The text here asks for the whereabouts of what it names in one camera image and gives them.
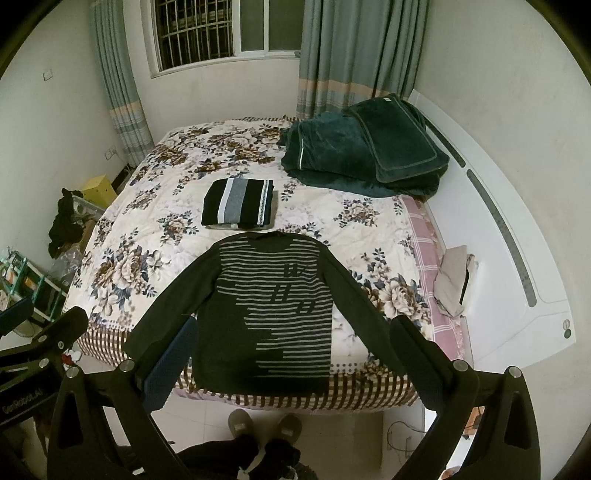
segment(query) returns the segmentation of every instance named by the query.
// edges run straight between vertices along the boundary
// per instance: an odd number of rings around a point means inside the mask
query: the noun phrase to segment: dark green blanket
[[[371,197],[430,196],[449,160],[427,135],[422,114],[395,95],[296,122],[282,140],[290,176]]]

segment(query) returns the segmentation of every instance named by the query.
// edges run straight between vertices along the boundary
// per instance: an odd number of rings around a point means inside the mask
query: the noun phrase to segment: white bed frame
[[[410,102],[450,156],[439,190],[427,202],[441,240],[447,248],[466,244],[479,261],[465,311],[474,368],[523,368],[572,345],[564,285],[523,200],[486,152],[435,103],[416,90]]]

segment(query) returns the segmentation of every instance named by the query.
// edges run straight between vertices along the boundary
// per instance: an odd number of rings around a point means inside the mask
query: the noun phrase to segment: slipper
[[[237,408],[228,417],[228,428],[234,438],[240,435],[255,436],[255,425],[251,416],[241,408]]]
[[[274,439],[282,439],[293,445],[301,435],[301,420],[294,414],[286,415],[281,419],[275,432]]]

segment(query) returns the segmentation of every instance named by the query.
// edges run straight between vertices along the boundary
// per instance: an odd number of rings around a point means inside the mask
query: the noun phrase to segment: black sweater
[[[322,243],[292,233],[240,233],[215,244],[155,300],[124,350],[138,359],[197,312],[199,388],[225,393],[323,393],[333,302],[383,364],[401,364],[388,324]]]

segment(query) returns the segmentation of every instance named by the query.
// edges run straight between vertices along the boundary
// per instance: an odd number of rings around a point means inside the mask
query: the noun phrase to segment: wall
[[[591,421],[591,86],[525,0],[432,0],[415,88],[503,170],[564,281],[577,342],[525,370],[552,478]]]
[[[151,78],[141,2],[124,0],[124,13],[131,66],[154,141],[202,122],[296,114],[297,59],[228,61]]]
[[[123,164],[90,48],[89,3],[64,0],[33,30],[0,79],[0,250],[43,268],[62,187],[81,188]],[[53,78],[44,82],[43,72]]]

